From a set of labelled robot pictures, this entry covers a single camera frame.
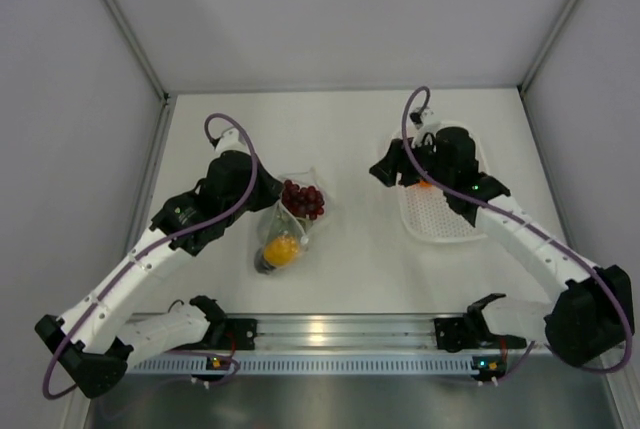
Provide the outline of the fake red grapes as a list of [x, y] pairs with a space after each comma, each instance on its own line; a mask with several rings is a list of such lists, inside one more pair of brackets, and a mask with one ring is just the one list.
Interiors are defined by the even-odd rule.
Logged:
[[326, 199], [315, 185], [305, 186], [286, 179], [281, 203], [296, 218], [314, 221], [325, 214]]

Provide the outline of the polka dot zip bag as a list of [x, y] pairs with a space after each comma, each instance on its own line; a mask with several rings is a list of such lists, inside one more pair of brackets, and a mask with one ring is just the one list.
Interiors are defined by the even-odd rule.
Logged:
[[253, 264], [263, 275], [295, 265], [333, 211], [328, 189], [314, 167], [283, 174], [279, 181], [278, 199], [262, 213], [256, 228]]

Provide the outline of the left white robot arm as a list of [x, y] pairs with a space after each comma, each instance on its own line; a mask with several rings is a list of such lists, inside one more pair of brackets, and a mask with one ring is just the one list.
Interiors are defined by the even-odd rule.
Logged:
[[246, 212], [275, 205], [282, 183], [239, 150], [214, 159], [195, 187], [169, 198], [117, 267], [76, 306], [45, 315], [35, 331], [72, 387], [98, 398], [137, 364], [185, 348], [214, 349], [226, 335], [227, 316], [207, 296], [133, 323], [131, 315], [174, 272], [195, 259]]

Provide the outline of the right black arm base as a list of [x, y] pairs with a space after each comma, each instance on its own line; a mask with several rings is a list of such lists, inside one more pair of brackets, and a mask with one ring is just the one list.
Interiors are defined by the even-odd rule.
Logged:
[[439, 350], [457, 353], [468, 349], [499, 349], [498, 337], [483, 321], [470, 316], [442, 317], [433, 320]]

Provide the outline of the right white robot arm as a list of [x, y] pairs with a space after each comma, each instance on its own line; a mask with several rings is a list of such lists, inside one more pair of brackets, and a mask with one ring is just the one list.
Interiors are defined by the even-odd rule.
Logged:
[[504, 184], [481, 171], [466, 129], [445, 127], [419, 146], [396, 138], [369, 172], [386, 187], [424, 181], [441, 189], [453, 213], [498, 243], [544, 290], [545, 303], [492, 293], [470, 304], [466, 331], [475, 344], [513, 336], [542, 343], [577, 368], [622, 344], [616, 366], [629, 361], [635, 327], [628, 274], [617, 265], [598, 267], [548, 235]]

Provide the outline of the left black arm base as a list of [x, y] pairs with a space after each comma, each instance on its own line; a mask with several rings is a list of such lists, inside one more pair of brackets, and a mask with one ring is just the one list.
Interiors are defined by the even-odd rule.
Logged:
[[231, 317], [214, 329], [208, 329], [199, 342], [183, 344], [176, 350], [213, 351], [254, 351], [258, 320], [254, 318]]

